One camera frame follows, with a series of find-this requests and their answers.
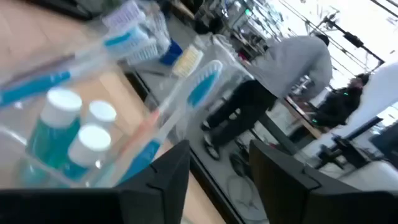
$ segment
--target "plastic packaging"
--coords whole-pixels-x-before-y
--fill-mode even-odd
[[[0,187],[91,187],[120,152],[134,158],[157,117],[143,111],[136,119],[144,128],[134,130],[120,115],[129,108],[112,92],[128,85],[115,81],[125,80],[118,62],[160,58],[169,45],[160,7],[128,1],[69,42],[1,68]]]
[[[0,187],[112,187],[145,169],[170,143],[174,130],[177,139],[184,138],[190,119],[224,94],[223,86],[233,88],[247,77],[225,47],[228,43],[217,36],[209,36],[204,47],[195,44],[204,56],[197,69],[189,71],[191,75],[177,77],[173,67],[162,67],[159,59],[171,40],[154,2],[128,1],[89,24],[88,30],[80,40],[51,50],[54,54],[41,54],[45,57],[4,70],[8,72],[0,82]],[[160,66],[165,80],[159,82],[159,90],[165,83],[173,86],[153,108],[137,109],[139,101],[123,98],[135,95],[116,81],[120,61],[133,71],[144,62]],[[59,86],[75,92],[82,102],[79,113],[73,110],[74,116],[70,115],[69,121],[75,119],[67,138],[51,136],[52,131],[43,131],[49,127],[37,125],[47,110],[46,95]],[[101,106],[93,106],[95,100],[102,101]],[[56,114],[51,116],[54,121],[65,120],[61,112],[50,114]],[[92,131],[85,135],[88,127]],[[46,150],[55,152],[51,159],[30,153],[37,144],[31,140],[35,129],[57,142]]]

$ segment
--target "clear plastic case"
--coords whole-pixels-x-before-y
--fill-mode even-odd
[[[155,2],[128,1],[87,24],[69,42],[2,68],[0,188],[110,187],[119,182],[126,170],[119,166],[122,151],[131,161],[153,135],[158,116],[144,113],[140,128],[132,129],[119,113],[123,102],[103,84],[123,76],[121,60],[137,65],[166,52],[170,39],[162,19]],[[88,122],[95,100],[110,104],[116,116],[105,118],[105,110],[97,109],[98,120]],[[76,102],[73,114],[68,106]],[[100,122],[105,119],[111,119],[107,127]],[[101,182],[110,165],[114,178]]]

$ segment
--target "toothbrush handle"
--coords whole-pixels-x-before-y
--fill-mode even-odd
[[[48,71],[53,68],[61,67],[62,65],[65,65],[74,58],[75,58],[74,54],[62,55],[61,57],[56,58],[55,60],[33,67],[29,71],[15,74],[11,80],[7,81],[6,83],[3,83],[1,86],[2,88],[9,88],[13,84],[25,80],[28,77],[32,76],[36,77],[39,76],[40,74],[43,74],[43,72],[45,72],[46,70]]]
[[[0,106],[6,106],[27,96],[47,91],[52,87],[69,80],[70,72],[51,73],[44,77],[36,78],[27,83],[23,83],[15,88],[3,90],[1,92]]]
[[[159,148],[160,148],[160,142],[158,142],[158,140],[153,139],[152,141],[150,141],[145,146],[144,150],[142,150],[142,152],[140,152],[138,156],[136,156],[134,160],[131,162],[130,167],[123,175],[119,183],[122,183],[130,179],[132,176],[136,175],[138,172],[145,169],[149,164],[151,164]]]
[[[170,106],[170,103],[173,101],[173,99],[181,94],[180,90],[182,89],[182,84],[184,81],[180,79],[177,81],[177,83],[174,85],[172,92],[168,95],[168,97],[163,101],[163,103],[159,106],[159,111],[161,114],[164,113],[164,111]]]
[[[181,119],[182,115],[186,111],[185,108],[179,108],[173,112],[173,114],[169,117],[169,119],[163,124],[163,126],[159,129],[157,136],[157,139],[160,139],[161,141],[164,141],[166,139],[167,135],[169,132],[173,129],[175,124]]]

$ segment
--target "desk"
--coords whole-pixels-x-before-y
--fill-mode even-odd
[[[79,32],[81,24],[19,1],[0,1],[0,66],[10,64],[48,43],[60,43]],[[130,133],[147,112],[136,91],[122,74],[105,73],[76,86],[87,102],[110,101],[118,111],[118,125]],[[184,216],[193,223],[224,223],[196,179],[190,174]]]
[[[288,110],[289,112],[297,118],[300,123],[312,134],[313,137],[316,139],[321,138],[321,135],[323,134],[321,131],[319,131],[317,128],[312,126],[310,122],[308,122],[308,118],[305,117],[305,113],[303,110],[301,110],[291,98],[287,97],[286,99],[282,100],[281,102]]]

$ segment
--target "toothbrush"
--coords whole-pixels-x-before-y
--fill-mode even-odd
[[[145,120],[141,122],[139,127],[129,136],[129,139],[120,151],[107,158],[105,163],[100,167],[100,170],[88,181],[94,187],[113,187],[113,175],[116,172],[115,161],[120,158],[128,149],[135,148],[147,142],[150,139],[151,133],[157,129],[157,121],[160,117],[160,111],[153,111]]]
[[[27,83],[2,90],[0,92],[0,107],[9,105],[30,95],[42,93],[63,82],[78,78],[82,74],[97,68],[98,65],[102,67],[107,60],[107,56],[103,55],[96,58],[96,60],[74,65],[68,70],[49,73],[42,77],[29,80]]]
[[[127,1],[111,14],[102,18],[102,23],[111,30],[120,30],[130,23],[144,21],[146,14],[140,9],[137,2]]]
[[[148,17],[146,22],[147,28],[156,38],[158,51],[165,54],[171,44],[169,30],[163,13],[157,13]]]
[[[157,41],[155,38],[150,38],[144,43],[141,43],[127,58],[128,65],[136,65],[145,60],[151,60],[158,57]]]
[[[148,142],[138,156],[133,159],[130,167],[123,175],[120,182],[128,180],[142,169],[145,169],[152,162],[156,152],[159,150],[159,147],[165,141],[168,133],[172,130],[178,120],[190,110],[195,109],[209,95],[214,84],[217,82],[222,68],[223,64],[219,60],[213,60],[204,68],[197,71],[194,74],[193,79],[187,80],[195,82],[195,87],[186,99],[186,103],[177,107],[171,117],[159,129],[155,138]]]
[[[138,43],[145,39],[148,39],[148,36],[137,28],[126,32],[123,35],[106,39],[102,43],[102,46],[105,47],[111,57],[115,57],[115,55],[125,57],[130,54],[130,51],[134,52]],[[30,95],[47,91],[61,83],[81,77],[84,73],[93,69],[98,70],[98,67],[103,67],[103,65],[107,64],[109,61],[109,55],[100,51],[96,52],[95,50],[97,49],[101,48],[91,46],[87,49],[75,52],[73,58],[77,62],[77,65],[72,65],[69,69],[41,75],[38,74],[26,83],[22,83],[20,85],[15,84],[16,86],[13,86],[13,83],[19,82],[21,78],[26,78],[27,75],[16,78],[12,82],[7,83],[7,86],[10,87],[3,88],[0,92],[0,106],[6,106]]]
[[[199,65],[203,52],[190,45],[173,66],[172,73],[178,77],[188,77]]]

